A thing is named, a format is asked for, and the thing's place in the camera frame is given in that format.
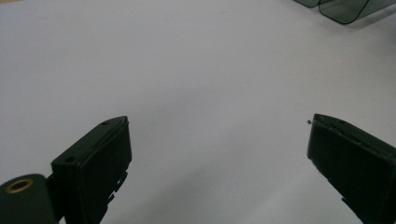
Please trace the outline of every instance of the brass ring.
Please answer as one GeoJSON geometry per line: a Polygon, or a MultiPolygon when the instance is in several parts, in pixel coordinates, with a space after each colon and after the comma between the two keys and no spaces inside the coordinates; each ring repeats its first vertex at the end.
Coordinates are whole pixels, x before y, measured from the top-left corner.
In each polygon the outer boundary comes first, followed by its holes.
{"type": "Polygon", "coordinates": [[[7,193],[18,193],[23,190],[28,189],[30,186],[33,185],[33,179],[21,179],[15,181],[14,183],[10,184],[6,188],[7,193]]]}

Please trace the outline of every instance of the white tabletop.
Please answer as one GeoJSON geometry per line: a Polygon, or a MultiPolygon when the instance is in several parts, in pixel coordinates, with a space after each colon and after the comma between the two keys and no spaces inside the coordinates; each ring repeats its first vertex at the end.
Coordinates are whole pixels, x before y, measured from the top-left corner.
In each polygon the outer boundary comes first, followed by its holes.
{"type": "Polygon", "coordinates": [[[134,159],[103,219],[361,223],[306,157],[315,113],[396,146],[396,11],[342,26],[291,0],[0,5],[0,182],[103,120],[134,159]]]}

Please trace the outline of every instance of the white table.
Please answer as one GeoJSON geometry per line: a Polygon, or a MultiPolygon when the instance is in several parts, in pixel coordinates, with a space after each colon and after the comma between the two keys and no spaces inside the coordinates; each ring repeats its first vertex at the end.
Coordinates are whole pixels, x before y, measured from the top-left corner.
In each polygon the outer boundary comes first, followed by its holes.
{"type": "Polygon", "coordinates": [[[361,223],[306,158],[307,121],[396,146],[395,11],[342,26],[291,0],[2,4],[0,182],[48,176],[126,115],[134,159],[104,224],[361,223]]]}

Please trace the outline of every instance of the gray surface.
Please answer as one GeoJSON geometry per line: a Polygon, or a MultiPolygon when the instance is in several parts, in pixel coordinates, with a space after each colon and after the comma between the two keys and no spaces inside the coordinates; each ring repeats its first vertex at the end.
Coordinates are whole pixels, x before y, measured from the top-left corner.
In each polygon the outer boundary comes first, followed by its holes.
{"type": "Polygon", "coordinates": [[[127,115],[103,223],[360,223],[306,158],[314,113],[396,146],[396,17],[290,0],[0,5],[0,182],[127,115]]]}

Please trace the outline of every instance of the table surface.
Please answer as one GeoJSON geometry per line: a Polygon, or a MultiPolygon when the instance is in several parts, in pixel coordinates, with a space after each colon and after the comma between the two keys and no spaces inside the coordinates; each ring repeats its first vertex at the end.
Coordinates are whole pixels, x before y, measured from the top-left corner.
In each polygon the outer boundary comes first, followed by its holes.
{"type": "Polygon", "coordinates": [[[315,113],[396,146],[396,11],[291,0],[0,5],[0,182],[103,120],[134,159],[107,223],[361,223],[306,158],[315,113]]]}

